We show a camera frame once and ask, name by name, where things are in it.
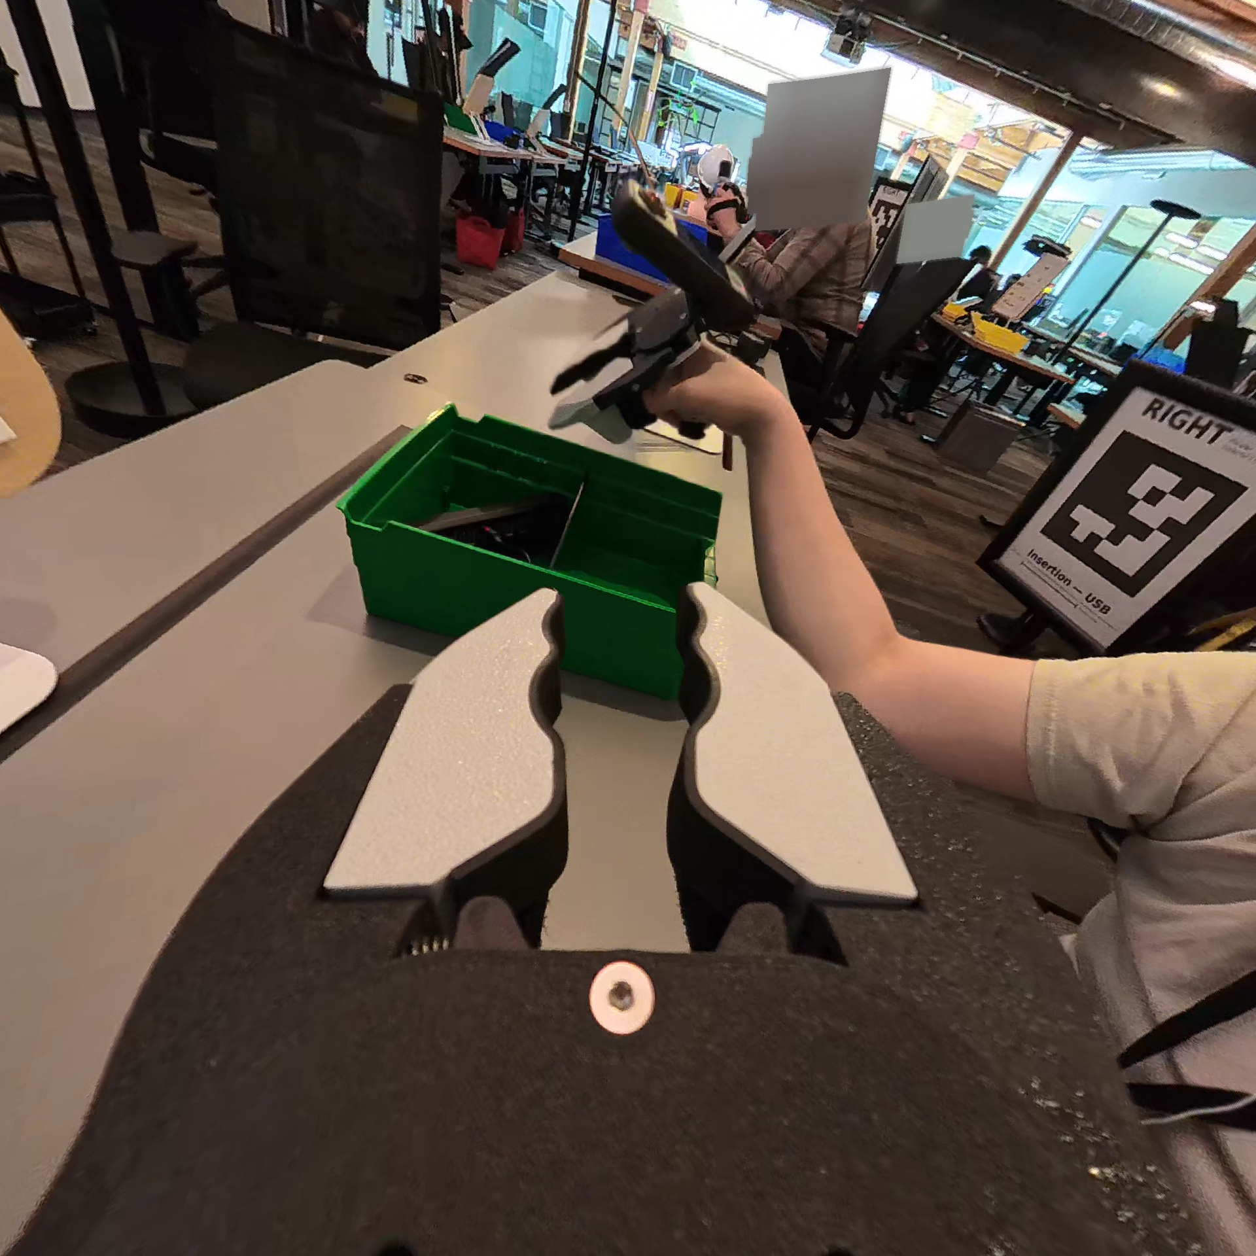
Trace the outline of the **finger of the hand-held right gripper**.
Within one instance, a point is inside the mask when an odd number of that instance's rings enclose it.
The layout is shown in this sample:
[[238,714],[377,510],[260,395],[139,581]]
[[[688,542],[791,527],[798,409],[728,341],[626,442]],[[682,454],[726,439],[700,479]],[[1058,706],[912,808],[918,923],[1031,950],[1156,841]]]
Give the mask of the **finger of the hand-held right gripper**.
[[586,353],[558,371],[549,388],[552,397],[569,392],[574,386],[592,382],[613,364],[631,362],[635,355],[635,313],[628,311],[596,334]]
[[613,446],[623,446],[634,439],[634,430],[623,419],[617,401],[602,394],[558,404],[547,421],[547,430],[552,433],[587,430]]

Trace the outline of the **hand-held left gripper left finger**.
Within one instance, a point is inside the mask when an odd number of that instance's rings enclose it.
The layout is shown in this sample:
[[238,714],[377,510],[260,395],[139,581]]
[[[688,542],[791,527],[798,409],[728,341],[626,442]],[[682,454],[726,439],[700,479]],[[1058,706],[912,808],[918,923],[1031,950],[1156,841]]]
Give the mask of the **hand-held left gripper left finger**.
[[475,899],[541,941],[569,853],[560,714],[563,606],[541,588],[418,672],[339,841],[332,901],[414,901],[451,938]]

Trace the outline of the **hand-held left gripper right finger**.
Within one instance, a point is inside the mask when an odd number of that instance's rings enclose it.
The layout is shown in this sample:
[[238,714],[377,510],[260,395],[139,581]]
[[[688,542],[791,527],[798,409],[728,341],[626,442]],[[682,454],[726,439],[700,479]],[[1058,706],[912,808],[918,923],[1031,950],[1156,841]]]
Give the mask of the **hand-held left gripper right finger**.
[[750,905],[791,944],[836,944],[830,910],[915,913],[919,893],[822,676],[716,588],[677,608],[688,729],[667,809],[685,938]]

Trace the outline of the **dark grey usb hub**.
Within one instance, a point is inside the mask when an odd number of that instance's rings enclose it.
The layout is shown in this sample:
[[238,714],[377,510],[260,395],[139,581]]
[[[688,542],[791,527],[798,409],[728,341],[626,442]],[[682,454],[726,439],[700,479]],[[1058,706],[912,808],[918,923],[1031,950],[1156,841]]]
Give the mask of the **dark grey usb hub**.
[[547,569],[575,509],[572,497],[543,492],[483,507],[441,512],[411,527],[483,552]]

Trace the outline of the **green plastic bin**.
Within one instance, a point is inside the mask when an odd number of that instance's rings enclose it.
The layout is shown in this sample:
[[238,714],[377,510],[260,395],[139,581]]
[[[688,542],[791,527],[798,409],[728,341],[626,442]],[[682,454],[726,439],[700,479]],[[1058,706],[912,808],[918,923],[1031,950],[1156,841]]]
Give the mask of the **green plastic bin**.
[[[411,522],[543,492],[575,500],[550,567]],[[366,612],[459,637],[541,588],[562,599],[566,670],[644,696],[680,691],[677,605],[715,576],[720,492],[607,452],[447,406],[339,504]]]

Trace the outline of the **person's right forearm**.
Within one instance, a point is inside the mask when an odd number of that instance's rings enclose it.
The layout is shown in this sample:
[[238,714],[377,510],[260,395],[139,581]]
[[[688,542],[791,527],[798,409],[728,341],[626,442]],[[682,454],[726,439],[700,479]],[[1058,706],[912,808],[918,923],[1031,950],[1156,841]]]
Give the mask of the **person's right forearm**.
[[773,630],[921,765],[1030,802],[1033,663],[903,636],[833,509],[791,406],[759,379],[750,383],[743,401],[726,394],[722,418],[747,455],[758,581]]

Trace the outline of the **person's right hand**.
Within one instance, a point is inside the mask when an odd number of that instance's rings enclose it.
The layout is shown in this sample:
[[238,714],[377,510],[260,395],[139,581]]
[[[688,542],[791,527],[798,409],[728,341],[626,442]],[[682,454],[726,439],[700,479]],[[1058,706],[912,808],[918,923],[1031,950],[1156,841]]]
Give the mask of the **person's right hand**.
[[641,395],[647,413],[682,424],[715,427],[755,445],[770,430],[797,422],[785,395],[735,358],[703,344],[667,368]]

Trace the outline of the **blue container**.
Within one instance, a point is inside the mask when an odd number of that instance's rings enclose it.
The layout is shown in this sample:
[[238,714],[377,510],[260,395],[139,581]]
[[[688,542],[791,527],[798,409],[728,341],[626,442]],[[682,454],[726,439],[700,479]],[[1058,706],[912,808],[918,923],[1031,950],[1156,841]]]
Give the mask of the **blue container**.
[[592,238],[592,258],[617,267],[625,273],[647,279],[655,285],[670,285],[667,274],[656,264],[640,255],[640,252],[625,241],[619,228],[614,225],[613,214],[604,213],[598,216],[596,231]]

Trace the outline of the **red bag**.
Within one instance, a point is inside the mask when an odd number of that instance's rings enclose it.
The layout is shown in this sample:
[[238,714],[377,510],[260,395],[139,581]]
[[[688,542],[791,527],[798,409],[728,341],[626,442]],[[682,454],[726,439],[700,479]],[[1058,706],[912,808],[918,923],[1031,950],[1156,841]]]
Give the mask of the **red bag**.
[[526,208],[505,210],[495,217],[460,211],[454,223],[457,261],[495,271],[504,258],[523,249],[526,226]]

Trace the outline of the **yellow bin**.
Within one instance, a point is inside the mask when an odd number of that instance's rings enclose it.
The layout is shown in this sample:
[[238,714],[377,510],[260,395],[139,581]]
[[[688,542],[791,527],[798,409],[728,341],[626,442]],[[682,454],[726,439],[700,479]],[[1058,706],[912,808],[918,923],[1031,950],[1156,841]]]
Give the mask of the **yellow bin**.
[[1030,343],[1027,335],[987,319],[976,308],[966,308],[958,304],[945,305],[934,316],[934,322],[951,329],[972,347],[981,347],[984,352],[996,355],[1020,356]]

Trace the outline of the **grey bin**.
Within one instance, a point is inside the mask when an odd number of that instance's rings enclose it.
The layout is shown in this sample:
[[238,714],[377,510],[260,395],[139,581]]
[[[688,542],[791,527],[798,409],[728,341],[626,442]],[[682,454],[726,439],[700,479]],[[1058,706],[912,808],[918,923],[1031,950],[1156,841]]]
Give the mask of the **grey bin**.
[[934,437],[934,449],[943,462],[985,477],[1024,428],[1021,419],[999,407],[964,400]]

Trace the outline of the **person's beige clothing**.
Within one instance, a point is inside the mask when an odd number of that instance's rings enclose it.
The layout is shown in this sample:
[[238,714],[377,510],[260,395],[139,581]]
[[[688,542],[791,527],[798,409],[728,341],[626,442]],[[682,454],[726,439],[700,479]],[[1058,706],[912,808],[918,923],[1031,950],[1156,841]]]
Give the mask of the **person's beige clothing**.
[[1073,965],[1206,1253],[1253,1253],[1254,697],[1250,654],[1039,661],[1030,785],[1123,833]]

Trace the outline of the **framed marker sign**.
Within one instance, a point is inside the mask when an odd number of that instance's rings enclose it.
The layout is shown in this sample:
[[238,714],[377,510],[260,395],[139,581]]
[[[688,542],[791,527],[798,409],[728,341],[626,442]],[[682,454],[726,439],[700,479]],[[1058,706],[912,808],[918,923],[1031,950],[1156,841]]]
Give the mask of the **framed marker sign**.
[[978,567],[1081,655],[1197,646],[1254,602],[1254,406],[1135,361]]

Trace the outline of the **white metal stand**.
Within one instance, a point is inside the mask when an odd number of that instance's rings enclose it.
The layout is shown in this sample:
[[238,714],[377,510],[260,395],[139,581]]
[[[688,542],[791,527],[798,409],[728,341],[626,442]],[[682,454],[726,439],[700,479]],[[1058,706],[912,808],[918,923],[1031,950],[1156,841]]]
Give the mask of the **white metal stand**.
[[16,727],[51,697],[58,684],[55,666],[40,654],[3,643],[1,655],[1,733]]

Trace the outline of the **instruction sheet on stand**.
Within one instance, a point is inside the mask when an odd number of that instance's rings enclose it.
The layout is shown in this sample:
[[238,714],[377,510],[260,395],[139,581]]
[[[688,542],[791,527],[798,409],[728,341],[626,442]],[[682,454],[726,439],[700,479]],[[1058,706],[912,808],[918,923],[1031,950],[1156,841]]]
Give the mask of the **instruction sheet on stand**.
[[39,482],[61,443],[51,380],[7,316],[1,316],[1,498]]

